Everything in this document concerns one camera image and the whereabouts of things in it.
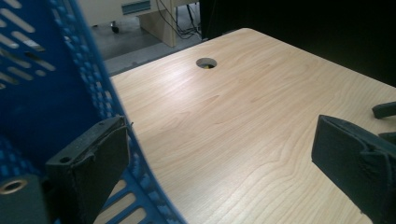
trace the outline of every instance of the dark background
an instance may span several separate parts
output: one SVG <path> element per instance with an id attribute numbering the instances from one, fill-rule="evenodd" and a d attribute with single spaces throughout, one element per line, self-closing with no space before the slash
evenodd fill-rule
<path id="1" fill-rule="evenodd" d="M 200 0 L 200 8 L 203 38 L 252 28 L 396 87 L 396 10 L 391 2 Z"/>

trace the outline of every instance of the cable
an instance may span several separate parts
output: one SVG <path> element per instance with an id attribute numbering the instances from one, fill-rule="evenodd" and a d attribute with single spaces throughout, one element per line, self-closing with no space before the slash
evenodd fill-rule
<path id="1" fill-rule="evenodd" d="M 175 29 L 175 27 L 165 18 L 165 16 L 161 13 L 160 11 L 160 6 L 158 4 L 158 1 L 161 2 L 161 4 L 163 5 L 163 7 L 165 8 L 165 10 L 167 11 L 167 13 L 170 15 L 172 21 L 174 21 L 177 25 L 177 30 Z M 177 24 L 177 20 L 175 20 L 175 18 L 173 17 L 172 13 L 168 10 L 168 8 L 165 6 L 165 4 L 163 3 L 162 0 L 156 0 L 156 4 L 157 4 L 157 8 L 158 8 L 158 12 L 160 13 L 161 17 L 163 18 L 163 20 L 177 33 L 177 35 L 182 38 L 182 39 L 189 39 L 191 38 L 193 35 L 196 35 L 196 33 L 192 32 L 195 31 L 193 29 L 187 29 L 187 30 L 183 30 L 180 28 L 180 26 L 178 26 Z"/>
<path id="2" fill-rule="evenodd" d="M 163 16 L 163 14 L 161 13 L 161 11 L 160 11 L 160 6 L 158 5 L 158 0 L 156 0 L 156 4 L 157 4 L 157 8 L 158 8 L 158 12 L 160 13 L 160 15 L 161 15 L 161 17 L 163 18 L 163 20 L 176 32 L 176 34 L 180 37 L 180 38 L 182 38 L 182 39 L 189 39 L 189 38 L 191 38 L 193 35 L 190 35 L 189 37 L 183 37 L 183 36 L 181 36 L 179 33 L 178 33 L 178 31 L 175 29 L 175 27 L 171 24 L 171 23 L 169 23 L 169 21 L 167 21 L 166 20 L 166 18 Z"/>

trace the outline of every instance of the wooden desk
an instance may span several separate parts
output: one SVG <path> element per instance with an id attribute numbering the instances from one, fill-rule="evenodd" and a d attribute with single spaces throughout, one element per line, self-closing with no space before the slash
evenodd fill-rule
<path id="1" fill-rule="evenodd" d="M 218 66 L 195 62 L 213 58 Z M 395 131 L 396 89 L 249 29 L 112 78 L 190 223 L 371 223 L 311 161 L 319 114 Z"/>

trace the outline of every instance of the wheel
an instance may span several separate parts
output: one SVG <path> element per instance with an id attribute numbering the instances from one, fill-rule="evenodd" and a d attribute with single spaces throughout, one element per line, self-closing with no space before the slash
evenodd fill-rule
<path id="1" fill-rule="evenodd" d="M 118 34 L 120 31 L 119 27 L 117 27 L 117 26 L 112 26 L 111 30 L 113 31 L 114 34 Z"/>

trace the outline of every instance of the floor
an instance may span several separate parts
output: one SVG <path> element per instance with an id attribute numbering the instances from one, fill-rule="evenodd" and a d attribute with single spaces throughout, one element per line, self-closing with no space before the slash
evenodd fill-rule
<path id="1" fill-rule="evenodd" d="M 194 26 L 199 27 L 199 3 L 190 4 L 189 7 Z M 192 28 L 187 6 L 179 7 L 177 12 L 178 26 L 184 31 Z M 141 28 L 138 17 L 126 16 L 121 21 L 116 21 L 116 24 L 120 29 L 117 34 L 111 30 L 110 23 L 92 27 L 93 39 L 111 76 L 202 42 L 201 36 L 196 32 L 188 35 L 179 33 L 181 36 L 177 36 L 177 45 L 171 48 Z"/>

